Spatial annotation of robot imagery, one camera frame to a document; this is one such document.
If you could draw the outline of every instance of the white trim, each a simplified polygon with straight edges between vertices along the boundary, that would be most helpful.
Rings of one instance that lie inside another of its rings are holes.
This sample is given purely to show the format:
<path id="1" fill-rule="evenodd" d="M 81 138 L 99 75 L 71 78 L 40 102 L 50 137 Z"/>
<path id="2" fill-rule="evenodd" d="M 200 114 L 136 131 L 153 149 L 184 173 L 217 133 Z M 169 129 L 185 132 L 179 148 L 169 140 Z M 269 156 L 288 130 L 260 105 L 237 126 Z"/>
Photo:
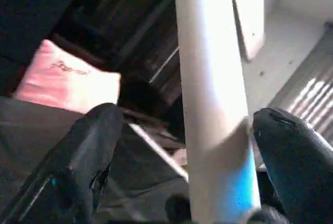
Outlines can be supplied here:
<path id="1" fill-rule="evenodd" d="M 130 127 L 170 166 L 176 173 L 188 182 L 188 173 L 160 146 L 158 145 L 139 125 L 130 123 Z"/>

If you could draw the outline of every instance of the embroidered text on pillow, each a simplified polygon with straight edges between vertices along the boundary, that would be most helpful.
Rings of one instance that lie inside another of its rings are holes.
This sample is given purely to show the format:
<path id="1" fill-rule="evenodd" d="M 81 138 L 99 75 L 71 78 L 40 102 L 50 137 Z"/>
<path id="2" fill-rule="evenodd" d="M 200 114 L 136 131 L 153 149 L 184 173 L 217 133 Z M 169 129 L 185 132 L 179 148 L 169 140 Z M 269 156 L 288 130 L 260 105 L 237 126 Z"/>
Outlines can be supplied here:
<path id="1" fill-rule="evenodd" d="M 83 75 L 87 75 L 89 74 L 91 71 L 82 71 L 82 70 L 77 70 L 77 69 L 72 69 L 68 66 L 65 65 L 65 63 L 63 61 L 57 61 L 55 64 L 51 64 L 51 68 L 60 68 L 62 71 L 65 72 L 75 72 L 76 74 L 83 74 Z"/>

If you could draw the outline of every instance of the corrugated metal panel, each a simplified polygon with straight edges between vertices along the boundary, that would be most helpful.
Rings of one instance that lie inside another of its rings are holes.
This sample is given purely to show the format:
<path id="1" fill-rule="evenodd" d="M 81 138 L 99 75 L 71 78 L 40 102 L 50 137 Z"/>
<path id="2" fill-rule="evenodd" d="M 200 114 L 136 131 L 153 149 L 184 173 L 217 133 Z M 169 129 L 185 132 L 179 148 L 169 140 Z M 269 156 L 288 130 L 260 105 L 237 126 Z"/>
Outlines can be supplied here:
<path id="1" fill-rule="evenodd" d="M 270 106 L 312 125 L 333 144 L 333 30 L 328 30 Z"/>

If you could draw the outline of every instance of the white pole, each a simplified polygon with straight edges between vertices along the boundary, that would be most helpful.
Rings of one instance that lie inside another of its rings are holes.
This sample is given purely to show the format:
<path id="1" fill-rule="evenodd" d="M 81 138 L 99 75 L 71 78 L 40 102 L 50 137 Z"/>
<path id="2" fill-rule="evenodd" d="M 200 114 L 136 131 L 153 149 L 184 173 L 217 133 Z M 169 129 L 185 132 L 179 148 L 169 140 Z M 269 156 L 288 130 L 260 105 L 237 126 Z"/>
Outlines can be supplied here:
<path id="1" fill-rule="evenodd" d="M 176 0 L 193 220 L 260 207 L 232 0 Z"/>

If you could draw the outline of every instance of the pink pillow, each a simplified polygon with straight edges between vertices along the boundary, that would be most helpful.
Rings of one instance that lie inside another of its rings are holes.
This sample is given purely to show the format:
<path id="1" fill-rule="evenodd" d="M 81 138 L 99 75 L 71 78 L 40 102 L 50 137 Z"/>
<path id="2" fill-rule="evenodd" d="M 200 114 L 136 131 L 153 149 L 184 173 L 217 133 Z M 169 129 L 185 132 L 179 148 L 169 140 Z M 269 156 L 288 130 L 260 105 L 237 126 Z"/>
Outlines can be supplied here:
<path id="1" fill-rule="evenodd" d="M 85 114 L 99 104 L 117 103 L 120 78 L 44 40 L 14 98 Z"/>

